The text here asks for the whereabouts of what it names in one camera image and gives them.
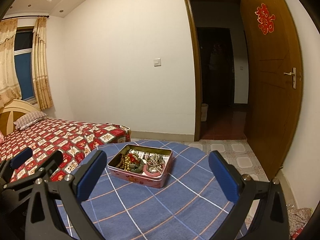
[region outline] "window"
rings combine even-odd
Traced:
[[[21,88],[22,100],[36,103],[32,85],[31,52],[33,27],[17,29],[14,40],[14,64]]]

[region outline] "wooden door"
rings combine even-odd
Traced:
[[[267,25],[270,26],[260,29],[258,15],[262,17],[260,21],[263,21],[263,15],[258,8],[267,12],[262,3],[269,11]],[[300,113],[300,46],[284,0],[241,0],[240,10],[249,55],[245,134],[265,173],[271,179],[287,155]],[[284,74],[292,72],[294,67],[297,72],[296,89],[292,87],[292,76]]]

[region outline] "beige curtain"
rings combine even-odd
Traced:
[[[18,19],[0,22],[0,109],[12,99],[21,99],[21,89],[14,67],[17,25]]]
[[[35,96],[41,110],[52,107],[47,59],[46,59],[46,17],[38,17],[33,29],[31,55],[32,82]]]

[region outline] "table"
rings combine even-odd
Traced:
[[[106,168],[90,198],[82,203],[102,235],[112,240],[209,239],[233,203],[226,199],[212,174],[208,155],[184,144],[151,140],[105,144],[98,149],[106,152],[109,161],[126,144],[172,149],[173,166],[160,189],[110,176]],[[79,239],[61,202],[58,208],[70,235]],[[246,231],[244,225],[238,237]]]

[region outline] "white wall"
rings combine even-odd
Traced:
[[[282,171],[298,207],[315,209],[320,199],[320,34],[299,0],[286,2],[298,32],[304,82],[300,119]]]
[[[194,134],[195,78],[184,0],[87,0],[65,17],[77,120]],[[161,67],[153,67],[160,57]]]
[[[36,18],[19,18],[18,27],[34,26]],[[44,112],[51,118],[73,120],[67,92],[64,59],[64,19],[50,16],[47,19],[47,68],[54,106]]]
[[[248,54],[240,7],[226,2],[193,2],[196,27],[229,28],[235,66],[235,103],[248,103]]]

